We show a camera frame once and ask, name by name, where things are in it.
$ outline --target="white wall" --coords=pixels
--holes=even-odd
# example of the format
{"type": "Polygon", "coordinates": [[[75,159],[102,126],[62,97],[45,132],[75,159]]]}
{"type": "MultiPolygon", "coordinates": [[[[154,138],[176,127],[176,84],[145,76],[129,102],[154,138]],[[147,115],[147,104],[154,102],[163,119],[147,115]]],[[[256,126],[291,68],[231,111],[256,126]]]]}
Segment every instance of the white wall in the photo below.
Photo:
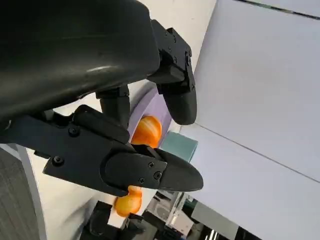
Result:
{"type": "Polygon", "coordinates": [[[318,239],[319,183],[197,124],[181,134],[199,142],[204,187],[192,197],[262,240],[318,239]]]}
{"type": "Polygon", "coordinates": [[[263,240],[318,239],[320,21],[218,0],[195,79],[200,202],[263,240]]]}
{"type": "Polygon", "coordinates": [[[320,181],[320,21],[234,0],[195,70],[196,122],[320,181]]]}

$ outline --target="gray fabric surface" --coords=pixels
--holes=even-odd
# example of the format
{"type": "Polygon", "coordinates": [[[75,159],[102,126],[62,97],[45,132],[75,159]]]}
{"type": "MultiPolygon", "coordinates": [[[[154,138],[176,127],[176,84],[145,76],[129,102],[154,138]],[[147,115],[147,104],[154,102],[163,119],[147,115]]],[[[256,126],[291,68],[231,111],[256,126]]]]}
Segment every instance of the gray fabric surface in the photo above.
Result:
{"type": "Polygon", "coordinates": [[[0,148],[0,240],[39,240],[35,208],[21,161],[0,148]]]}

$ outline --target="screw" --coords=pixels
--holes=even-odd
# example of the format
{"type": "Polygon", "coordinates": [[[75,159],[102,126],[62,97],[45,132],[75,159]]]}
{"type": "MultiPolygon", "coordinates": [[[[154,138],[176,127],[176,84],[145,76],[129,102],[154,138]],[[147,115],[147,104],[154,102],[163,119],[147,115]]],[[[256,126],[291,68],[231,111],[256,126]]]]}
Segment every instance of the screw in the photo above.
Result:
{"type": "Polygon", "coordinates": [[[156,171],[155,174],[153,175],[153,178],[155,180],[158,180],[161,178],[161,176],[162,176],[162,173],[160,171],[156,171]]]}
{"type": "Polygon", "coordinates": [[[75,128],[75,127],[69,128],[70,137],[75,138],[75,137],[79,136],[79,134],[80,134],[80,130],[78,128],[75,128]]]}
{"type": "Polygon", "coordinates": [[[52,163],[53,165],[55,165],[56,167],[58,166],[61,166],[62,164],[64,164],[65,160],[60,157],[60,156],[55,156],[53,159],[52,159],[52,163]]]}
{"type": "Polygon", "coordinates": [[[153,161],[149,162],[148,168],[152,169],[155,166],[155,163],[153,161]]]}
{"type": "Polygon", "coordinates": [[[140,178],[139,178],[139,183],[140,183],[140,184],[144,184],[144,183],[145,183],[145,179],[144,179],[143,177],[140,177],[140,178]]]}

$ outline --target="orange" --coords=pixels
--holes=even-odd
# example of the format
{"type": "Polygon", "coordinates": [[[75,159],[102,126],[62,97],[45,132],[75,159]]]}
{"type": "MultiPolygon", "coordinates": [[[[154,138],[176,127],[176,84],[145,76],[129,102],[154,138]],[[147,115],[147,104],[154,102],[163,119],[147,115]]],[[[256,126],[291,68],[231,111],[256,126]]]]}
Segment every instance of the orange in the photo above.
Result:
{"type": "Polygon", "coordinates": [[[131,143],[157,148],[162,136],[161,122],[154,116],[143,117],[135,129],[131,143]]]}

